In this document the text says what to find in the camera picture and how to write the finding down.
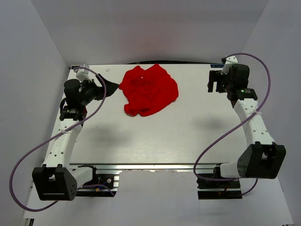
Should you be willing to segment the red t-shirt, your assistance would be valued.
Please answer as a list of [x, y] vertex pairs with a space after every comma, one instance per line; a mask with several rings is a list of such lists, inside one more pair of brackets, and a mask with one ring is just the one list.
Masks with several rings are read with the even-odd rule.
[[146, 70], [136, 66], [127, 71], [119, 89], [128, 100], [128, 104], [124, 105], [124, 111], [130, 116], [153, 115], [179, 96], [176, 81], [158, 64]]

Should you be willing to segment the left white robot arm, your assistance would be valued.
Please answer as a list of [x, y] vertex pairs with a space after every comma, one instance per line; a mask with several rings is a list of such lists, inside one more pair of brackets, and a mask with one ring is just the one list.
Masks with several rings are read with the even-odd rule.
[[78, 188], [86, 184], [94, 188], [99, 184], [96, 168], [87, 165], [70, 169], [71, 154], [86, 118], [86, 106], [93, 100], [111, 96], [119, 85], [102, 76], [101, 86], [87, 76], [64, 83], [65, 98], [61, 102], [58, 137], [41, 167], [35, 167], [32, 178], [42, 201], [72, 201]]

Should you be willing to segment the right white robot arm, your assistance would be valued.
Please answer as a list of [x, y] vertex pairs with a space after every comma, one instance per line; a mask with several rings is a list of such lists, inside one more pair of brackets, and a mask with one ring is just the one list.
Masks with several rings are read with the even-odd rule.
[[237, 161], [222, 163], [212, 181], [222, 188], [230, 178], [275, 179], [286, 155], [283, 145], [276, 144], [268, 132], [262, 116], [256, 112], [258, 97], [248, 88], [250, 69], [247, 65], [233, 64], [228, 73], [211, 70], [208, 92], [227, 93], [227, 98], [243, 123], [247, 149]]

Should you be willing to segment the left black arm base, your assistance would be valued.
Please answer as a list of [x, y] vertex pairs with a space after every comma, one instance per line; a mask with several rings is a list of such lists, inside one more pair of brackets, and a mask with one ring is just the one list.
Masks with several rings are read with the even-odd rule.
[[113, 197], [117, 192], [118, 172], [95, 165], [72, 166], [70, 172], [77, 181], [77, 197]]

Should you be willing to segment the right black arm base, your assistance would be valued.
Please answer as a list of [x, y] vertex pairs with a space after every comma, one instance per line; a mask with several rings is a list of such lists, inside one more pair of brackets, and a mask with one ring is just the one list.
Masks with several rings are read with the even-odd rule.
[[[199, 165], [196, 167], [199, 176], [222, 179], [219, 167]], [[239, 181], [208, 181], [197, 178], [199, 200], [230, 200], [242, 199]]]

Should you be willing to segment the right blue corner label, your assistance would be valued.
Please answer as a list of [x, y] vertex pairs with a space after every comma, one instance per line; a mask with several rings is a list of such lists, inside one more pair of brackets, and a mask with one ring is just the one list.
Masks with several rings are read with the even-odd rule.
[[224, 64], [210, 64], [211, 68], [223, 68]]

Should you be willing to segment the aluminium front rail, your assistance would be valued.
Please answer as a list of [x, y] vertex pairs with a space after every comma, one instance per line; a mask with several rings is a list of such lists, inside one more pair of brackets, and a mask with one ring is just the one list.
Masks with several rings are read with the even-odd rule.
[[172, 163], [158, 163], [158, 164], [151, 164], [151, 163], [143, 163], [143, 164], [70, 164], [70, 168], [74, 169], [80, 166], [94, 166], [98, 170], [192, 170], [194, 167], [193, 163], [183, 163], [183, 164], [172, 164]]

